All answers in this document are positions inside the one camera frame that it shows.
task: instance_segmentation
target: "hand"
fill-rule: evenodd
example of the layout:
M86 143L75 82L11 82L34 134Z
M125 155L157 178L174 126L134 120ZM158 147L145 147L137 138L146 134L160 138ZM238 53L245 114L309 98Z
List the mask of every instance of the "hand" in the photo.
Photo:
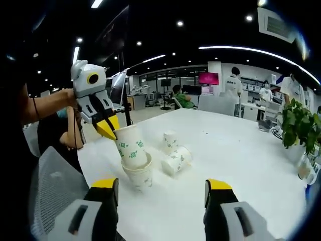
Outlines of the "hand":
M71 106L73 108L77 108L77 101L76 101L74 90L73 89L63 89L62 91L66 92L66 94L67 94L68 106Z

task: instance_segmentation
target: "tipped over paper cup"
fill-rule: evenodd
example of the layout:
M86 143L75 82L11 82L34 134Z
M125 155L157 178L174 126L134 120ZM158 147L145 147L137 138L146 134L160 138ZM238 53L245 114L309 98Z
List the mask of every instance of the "tipped over paper cup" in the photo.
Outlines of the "tipped over paper cup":
M177 150L171 152L167 159L162 160L163 171L173 176L189 165L192 159L191 152L186 147L180 146Z

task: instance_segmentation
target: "face mask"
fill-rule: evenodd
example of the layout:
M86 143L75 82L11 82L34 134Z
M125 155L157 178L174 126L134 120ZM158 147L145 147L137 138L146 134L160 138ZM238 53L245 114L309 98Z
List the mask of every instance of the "face mask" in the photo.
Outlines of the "face mask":
M61 109L57 112L59 118L67 118L67 110L66 108Z

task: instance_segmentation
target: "white table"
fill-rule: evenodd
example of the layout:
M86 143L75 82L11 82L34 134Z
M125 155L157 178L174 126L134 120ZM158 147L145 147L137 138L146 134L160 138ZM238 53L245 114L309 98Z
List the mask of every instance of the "white table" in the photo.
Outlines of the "white table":
M226 181L239 201L248 202L266 220L275 238L287 238L305 209L304 184L287 160L279 139L249 120L200 110L178 109L137 124L151 153L153 187L133 190L113 141L88 143L78 157L85 178L119 178L117 230L127 240L205 240L205 180ZM163 132L175 130L193 153L192 166L175 179L161 171L156 150Z

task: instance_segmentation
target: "black ceiling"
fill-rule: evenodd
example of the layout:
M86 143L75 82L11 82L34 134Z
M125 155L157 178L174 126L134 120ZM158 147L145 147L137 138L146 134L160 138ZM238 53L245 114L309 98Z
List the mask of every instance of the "black ceiling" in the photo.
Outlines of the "black ceiling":
M27 54L26 64L30 68L28 90L32 95L53 87L71 87L70 67L75 46L80 46L79 59L88 59L92 63L109 67L107 76L111 76L123 68L141 63L143 60L165 54L166 56L148 63L139 64L128 71L128 75L143 74L150 71L178 66L206 64L207 61L248 64L270 69L282 74L300 72L277 58L248 51L238 50L199 50L201 46L233 45L269 51L306 68L318 79L321 79L320 48L317 39L313 38L314 21L309 1L291 3L268 1L266 7L283 15L289 22L295 23L305 36L311 53L309 59L303 62L296 43L289 44L278 38L258 32L257 1L149 1L137 3L123 0L103 0L97 9L90 8L93 0L51 0L47 5L37 5L37 8L24 12L41 19L39 27L32 34L20 34L19 28L12 30L17 43L24 42L23 49ZM104 45L106 26L125 8L129 6L127 26L121 23L113 25L114 31L124 38L121 51L112 53L110 46ZM245 21L247 15L253 16L253 21ZM184 26L176 25L178 20L184 21ZM77 38L83 38L78 44ZM317 83L306 74L301 75L303 85L318 88Z

